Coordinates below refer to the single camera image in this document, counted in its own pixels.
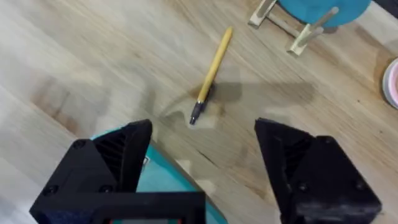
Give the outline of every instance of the wooden stand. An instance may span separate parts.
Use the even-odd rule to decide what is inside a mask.
[[[331,8],[323,17],[321,17],[314,24],[307,24],[304,29],[299,32],[293,27],[288,25],[282,19],[271,13],[277,0],[262,0],[260,5],[254,11],[253,15],[250,17],[249,25],[258,29],[265,18],[268,18],[277,26],[288,32],[290,35],[295,37],[293,44],[289,47],[288,52],[292,52],[296,55],[300,55],[304,48],[307,46],[308,42],[314,39],[316,36],[323,33],[322,25],[326,23],[330,18],[338,13],[338,8]]]

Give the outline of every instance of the black 3d printed part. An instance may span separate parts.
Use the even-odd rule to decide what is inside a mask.
[[[109,224],[114,219],[205,223],[204,192],[136,193],[151,134],[152,123],[143,120],[94,141],[75,141],[30,214],[39,224]]]
[[[381,203],[330,136],[259,118],[255,130],[283,224],[367,224]]]

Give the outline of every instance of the teal plate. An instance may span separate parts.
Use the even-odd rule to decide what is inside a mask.
[[[338,7],[323,27],[336,27],[358,18],[369,6],[371,0],[279,0],[280,5],[291,15],[309,24],[315,23],[331,8]]]

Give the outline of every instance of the pencil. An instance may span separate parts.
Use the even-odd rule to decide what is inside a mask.
[[[221,60],[224,57],[224,54],[228,47],[229,41],[232,38],[232,31],[233,31],[232,27],[227,28],[227,30],[225,31],[224,36],[221,40],[221,43],[218,46],[216,55],[214,56],[213,62],[211,63],[210,69],[206,75],[205,82],[203,83],[203,85],[200,89],[200,92],[199,92],[199,95],[197,98],[197,102],[195,103],[195,106],[193,108],[190,124],[195,124],[195,121],[199,117],[201,108],[202,108],[202,106],[206,100],[206,97],[208,96],[208,92],[211,88],[211,84],[213,84],[213,81],[216,78],[218,67],[220,66]]]

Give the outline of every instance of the wooden table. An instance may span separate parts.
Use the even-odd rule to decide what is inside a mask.
[[[230,223],[279,223],[258,117],[337,138],[383,202],[375,223],[398,222],[398,111],[380,94],[398,47],[360,19],[295,58],[285,52],[292,38],[274,24],[246,24],[258,4],[0,1],[2,223],[33,222],[27,211],[74,139],[143,118],[156,148],[183,164]],[[190,127],[230,25],[215,97]]]

